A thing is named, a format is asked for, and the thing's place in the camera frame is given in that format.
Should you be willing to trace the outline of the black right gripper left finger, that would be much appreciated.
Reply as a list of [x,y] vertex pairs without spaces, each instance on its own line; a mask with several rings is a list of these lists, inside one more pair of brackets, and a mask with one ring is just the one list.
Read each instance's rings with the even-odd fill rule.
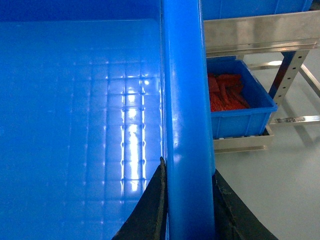
[[113,236],[114,240],[164,240],[168,214],[167,169],[164,158],[130,216]]

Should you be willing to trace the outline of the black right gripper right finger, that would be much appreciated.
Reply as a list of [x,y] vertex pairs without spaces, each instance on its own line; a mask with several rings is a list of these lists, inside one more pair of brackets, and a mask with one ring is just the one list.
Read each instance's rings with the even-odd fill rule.
[[218,170],[212,176],[217,240],[276,240],[234,192]]

